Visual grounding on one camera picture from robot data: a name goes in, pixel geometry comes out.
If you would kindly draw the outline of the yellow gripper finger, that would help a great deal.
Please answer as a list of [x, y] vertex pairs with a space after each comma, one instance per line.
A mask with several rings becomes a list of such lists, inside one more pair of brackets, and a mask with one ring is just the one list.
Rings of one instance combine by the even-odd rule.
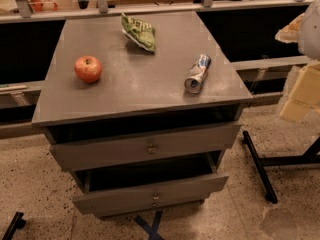
[[280, 29], [275, 39], [282, 43], [298, 43], [300, 41], [301, 25], [304, 13], [293, 19], [288, 25]]
[[319, 103], [320, 63], [309, 63], [302, 68], [293, 66], [279, 102], [278, 117], [284, 121], [297, 122], [311, 109], [319, 110]]

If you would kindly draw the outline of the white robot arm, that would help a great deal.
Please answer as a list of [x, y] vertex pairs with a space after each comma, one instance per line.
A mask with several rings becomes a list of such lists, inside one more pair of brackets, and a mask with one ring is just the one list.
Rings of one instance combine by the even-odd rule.
[[297, 43], [298, 51], [311, 59], [304, 67], [294, 66], [288, 74], [278, 117], [297, 122], [320, 102], [320, 0], [314, 0], [275, 35], [277, 41]]

